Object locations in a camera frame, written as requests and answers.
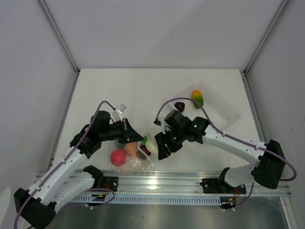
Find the white radish with leaves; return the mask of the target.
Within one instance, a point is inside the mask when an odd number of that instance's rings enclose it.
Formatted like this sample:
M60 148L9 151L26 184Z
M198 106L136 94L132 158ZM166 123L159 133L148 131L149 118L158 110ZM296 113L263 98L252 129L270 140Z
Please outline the white radish with leaves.
M142 143L145 144L146 148L151 152L151 154L158 154L158 145L155 140L145 135Z

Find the clear zip top bag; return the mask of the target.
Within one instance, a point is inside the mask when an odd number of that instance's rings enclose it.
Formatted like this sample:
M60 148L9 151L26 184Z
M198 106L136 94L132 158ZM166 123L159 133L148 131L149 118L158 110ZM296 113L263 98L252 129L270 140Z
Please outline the clear zip top bag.
M142 133L143 138L145 135L147 135L149 138L151 138L151 132L143 132ZM142 142L143 141L137 142L137 150L139 149L139 144ZM146 160L141 160L138 157L130 157L126 153L126 162L120 167L117 167L117 166L114 166L114 167L119 173L125 173L125 174L151 169L154 167L153 156L151 154L150 156L147 156Z

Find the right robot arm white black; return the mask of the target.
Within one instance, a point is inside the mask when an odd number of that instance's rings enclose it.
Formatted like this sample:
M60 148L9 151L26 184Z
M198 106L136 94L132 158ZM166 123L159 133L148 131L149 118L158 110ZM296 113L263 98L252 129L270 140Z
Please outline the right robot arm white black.
M258 183L268 189L277 189L285 163L280 144L252 141L212 125L208 119L195 117L190 120L177 110L165 118L157 118L155 125L169 127L155 135L158 159L163 160L179 151L185 141L215 146L247 161L241 167L223 169L218 178L218 188L229 192L242 184Z

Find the orange peach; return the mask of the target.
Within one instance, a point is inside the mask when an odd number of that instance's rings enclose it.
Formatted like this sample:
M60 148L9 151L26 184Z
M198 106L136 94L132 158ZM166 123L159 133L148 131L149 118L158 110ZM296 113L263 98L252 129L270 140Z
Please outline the orange peach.
M137 157L137 142L127 143L123 149L130 157Z

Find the red tomato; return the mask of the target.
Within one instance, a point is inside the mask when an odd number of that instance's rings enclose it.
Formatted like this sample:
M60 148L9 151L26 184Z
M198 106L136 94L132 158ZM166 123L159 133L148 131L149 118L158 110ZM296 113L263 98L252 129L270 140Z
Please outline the red tomato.
M120 167L126 162L126 153L124 150L117 149L111 152L110 161L114 166Z

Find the green lime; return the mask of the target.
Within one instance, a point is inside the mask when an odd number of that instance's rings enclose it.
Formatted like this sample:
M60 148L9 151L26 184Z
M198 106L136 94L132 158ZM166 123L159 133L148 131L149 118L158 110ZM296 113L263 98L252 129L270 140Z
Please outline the green lime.
M120 148L120 149L124 148L124 146L125 146L125 144L122 144L118 141L115 141L115 145L116 145L117 148Z

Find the dark red apple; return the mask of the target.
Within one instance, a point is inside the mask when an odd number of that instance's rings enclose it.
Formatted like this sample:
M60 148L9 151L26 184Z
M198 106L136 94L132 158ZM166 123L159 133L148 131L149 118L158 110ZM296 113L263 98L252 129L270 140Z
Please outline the dark red apple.
M146 160L147 156L150 156L151 152L146 148L145 144L140 143L137 150L137 157L141 160Z

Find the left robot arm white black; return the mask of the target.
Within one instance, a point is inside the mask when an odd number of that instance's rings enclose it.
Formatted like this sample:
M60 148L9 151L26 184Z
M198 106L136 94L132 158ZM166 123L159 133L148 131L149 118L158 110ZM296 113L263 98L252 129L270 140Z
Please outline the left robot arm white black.
M111 192L104 186L103 172L87 166L74 178L67 179L101 148L102 142L117 140L121 144L139 142L143 137L129 124L127 118L111 123L107 111L97 111L80 133L70 142L62 158L28 189L19 188L13 195L17 217L31 228L44 229L56 213L71 199L84 191Z

